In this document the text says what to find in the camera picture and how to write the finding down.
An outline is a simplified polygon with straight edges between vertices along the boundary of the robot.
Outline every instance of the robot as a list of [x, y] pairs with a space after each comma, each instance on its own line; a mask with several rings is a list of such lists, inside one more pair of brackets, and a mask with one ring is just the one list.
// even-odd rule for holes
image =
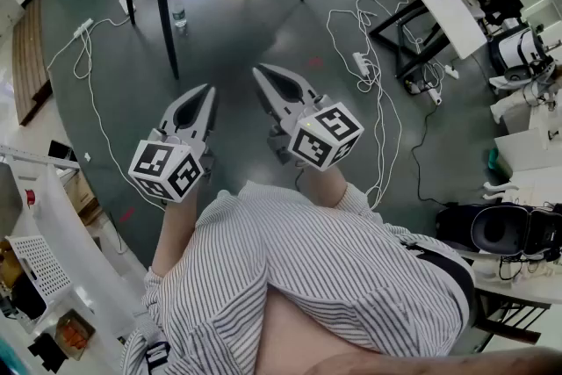
[[[346, 157], [364, 129], [341, 103], [318, 96], [290, 70], [259, 64], [253, 69], [258, 97], [275, 120], [268, 144], [282, 164], [326, 170]], [[141, 141], [129, 176], [150, 197], [181, 202], [214, 161], [206, 139], [213, 129], [216, 89], [204, 84], [183, 94], [160, 126]]]
[[206, 144], [214, 126], [216, 89], [202, 84], [173, 102], [141, 141], [129, 176], [150, 197], [181, 202], [201, 177], [210, 176], [214, 157]]

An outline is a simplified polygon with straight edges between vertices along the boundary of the gray floor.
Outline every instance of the gray floor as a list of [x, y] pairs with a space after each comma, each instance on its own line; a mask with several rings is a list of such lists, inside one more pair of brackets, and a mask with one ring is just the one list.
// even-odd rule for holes
[[[251, 68], [264, 61], [305, 76], [318, 91], [343, 101], [365, 126], [353, 155], [341, 163], [351, 183], [368, 189], [376, 180], [376, 142], [372, 126], [377, 117], [376, 92], [362, 94], [332, 48], [326, 31], [330, 9], [354, 9], [356, 0], [184, 0], [189, 20], [187, 36], [176, 36], [180, 80], [174, 80], [163, 43], [156, 0], [134, 0], [137, 26], [100, 25], [93, 33], [92, 86], [96, 105], [126, 170], [139, 140], [146, 139], [166, 106], [201, 83], [215, 85], [220, 108], [210, 145], [217, 155], [212, 181], [201, 196], [201, 207], [220, 189], [237, 191], [247, 179], [293, 187], [295, 169], [281, 167], [266, 145], [269, 118], [258, 104]], [[379, 0], [394, 10], [397, 0]], [[64, 46], [87, 18], [123, 19], [118, 0], [42, 0], [45, 60]], [[376, 5], [369, 5], [384, 18]], [[413, 26], [419, 36], [431, 22]], [[333, 22], [338, 46], [349, 57], [364, 50], [364, 41], [351, 17]], [[76, 43], [52, 69], [54, 94], [76, 155], [102, 207], [115, 219], [120, 233], [139, 259], [150, 264], [162, 213], [146, 204], [120, 177], [108, 154], [90, 104], [85, 81], [73, 77], [79, 53]], [[378, 209], [384, 219], [415, 232], [435, 233], [438, 206], [416, 195], [417, 168], [410, 154], [420, 142], [423, 118], [433, 109], [429, 96], [410, 97], [394, 79], [394, 57], [378, 47], [385, 89], [394, 99], [402, 125], [400, 154], [392, 182]], [[454, 57], [441, 55], [443, 63]], [[487, 75], [492, 74], [486, 50], [477, 53]], [[493, 97], [473, 59], [457, 64], [461, 79], [447, 77], [443, 105], [429, 120], [429, 135], [417, 155], [422, 165], [422, 195], [440, 201], [473, 202], [487, 179], [487, 152], [501, 133], [488, 110]], [[398, 126], [385, 103], [387, 139], [395, 144]], [[88, 152], [91, 161], [83, 159]], [[390, 161], [394, 147], [388, 148]]]

